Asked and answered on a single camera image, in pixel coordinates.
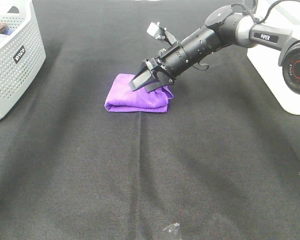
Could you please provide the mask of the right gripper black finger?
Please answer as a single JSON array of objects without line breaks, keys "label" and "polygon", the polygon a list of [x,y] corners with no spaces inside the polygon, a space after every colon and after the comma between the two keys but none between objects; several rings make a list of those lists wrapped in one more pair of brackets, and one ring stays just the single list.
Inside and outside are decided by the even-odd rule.
[{"label": "right gripper black finger", "polygon": [[170,83],[169,80],[168,81],[154,81],[154,82],[151,82],[151,83],[147,84],[145,86],[145,90],[146,90],[147,93],[150,93],[150,92],[152,92],[156,89],[159,89],[159,88],[164,87],[164,86],[168,86],[170,84],[171,83]]},{"label": "right gripper black finger", "polygon": [[152,72],[144,67],[131,80],[131,90],[134,92],[153,83],[155,83],[155,78]]}]

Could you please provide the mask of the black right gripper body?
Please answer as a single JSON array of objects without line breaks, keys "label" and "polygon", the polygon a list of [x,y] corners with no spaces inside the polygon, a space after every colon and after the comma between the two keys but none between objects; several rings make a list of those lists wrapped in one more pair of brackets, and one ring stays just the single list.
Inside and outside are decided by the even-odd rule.
[{"label": "black right gripper body", "polygon": [[159,59],[145,59],[141,63],[142,66],[142,84],[143,85],[173,85],[176,78],[167,71]]}]

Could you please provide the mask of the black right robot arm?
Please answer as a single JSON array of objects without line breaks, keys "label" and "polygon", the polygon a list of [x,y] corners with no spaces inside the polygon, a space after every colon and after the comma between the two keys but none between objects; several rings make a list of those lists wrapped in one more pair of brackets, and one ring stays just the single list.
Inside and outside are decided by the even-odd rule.
[{"label": "black right robot arm", "polygon": [[150,93],[172,85],[177,76],[225,47],[237,45],[248,49],[263,45],[280,52],[278,66],[282,68],[284,82],[300,95],[300,25],[269,26],[254,15],[234,12],[231,5],[226,5],[211,13],[202,27],[182,41],[176,40],[159,23],[150,23],[147,33],[170,47],[142,62],[129,83],[132,91],[144,88]]}]

